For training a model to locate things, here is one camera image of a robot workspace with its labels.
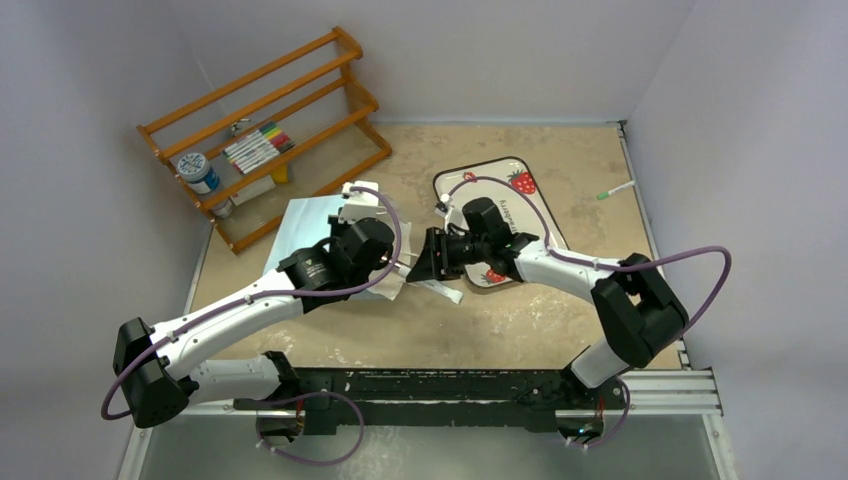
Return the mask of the light blue paper bag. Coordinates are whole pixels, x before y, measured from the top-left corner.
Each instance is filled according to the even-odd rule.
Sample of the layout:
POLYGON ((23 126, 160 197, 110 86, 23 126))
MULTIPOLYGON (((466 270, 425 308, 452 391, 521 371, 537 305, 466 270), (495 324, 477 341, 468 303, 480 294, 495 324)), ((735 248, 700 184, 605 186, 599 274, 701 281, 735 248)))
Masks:
MULTIPOLYGON (((262 274, 274 270, 279 262, 294 250, 305 248, 328 237, 331 232, 328 219, 337 214, 344 204, 341 196, 320 196, 292 199, 288 202, 282 221, 274 238, 262 274)), ((353 296, 355 300, 395 300, 404 281, 397 270, 369 289, 353 296)))

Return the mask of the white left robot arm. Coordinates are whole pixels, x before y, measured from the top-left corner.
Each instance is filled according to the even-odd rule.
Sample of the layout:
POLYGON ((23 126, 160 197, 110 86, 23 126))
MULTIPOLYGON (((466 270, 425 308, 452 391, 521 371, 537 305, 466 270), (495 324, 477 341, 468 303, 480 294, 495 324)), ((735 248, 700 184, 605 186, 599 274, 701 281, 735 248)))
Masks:
POLYGON ((337 236, 294 251, 250 285, 194 313, 148 325, 136 317, 117 333, 116 375, 101 406, 105 420, 161 425, 211 398, 202 364, 224 348, 284 320, 348 300, 385 278, 402 247, 402 224, 365 218, 337 236))

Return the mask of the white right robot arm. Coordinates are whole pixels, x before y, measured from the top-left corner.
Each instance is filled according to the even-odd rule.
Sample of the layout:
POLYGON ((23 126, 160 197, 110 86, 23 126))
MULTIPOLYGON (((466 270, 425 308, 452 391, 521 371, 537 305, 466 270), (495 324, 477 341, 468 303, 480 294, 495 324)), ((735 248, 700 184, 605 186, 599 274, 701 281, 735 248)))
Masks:
POLYGON ((618 374, 647 366, 688 323, 681 301, 641 254, 592 260, 550 248, 535 234, 513 231, 487 197, 468 202, 462 215, 464 227, 427 229, 406 281, 454 280, 466 266, 484 263, 499 276, 556 288, 592 304, 603 337, 563 371, 561 392, 573 406, 588 405, 618 374))

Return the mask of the white strawberry tray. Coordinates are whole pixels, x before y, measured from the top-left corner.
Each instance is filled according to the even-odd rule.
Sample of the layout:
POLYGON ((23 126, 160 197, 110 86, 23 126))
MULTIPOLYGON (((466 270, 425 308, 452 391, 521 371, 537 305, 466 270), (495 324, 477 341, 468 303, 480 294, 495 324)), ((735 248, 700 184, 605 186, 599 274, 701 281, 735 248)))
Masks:
POLYGON ((496 288, 509 282, 535 283, 575 293, 586 287, 586 274, 578 265, 555 257, 567 252, 529 166, 517 157, 503 157, 436 174, 433 187, 437 197, 452 197, 451 222, 466 227, 461 209, 471 200, 488 197, 499 207, 513 232, 527 232, 538 240, 525 247, 516 266, 520 280, 495 274, 485 263, 468 265, 458 279, 465 278, 482 288, 496 288))

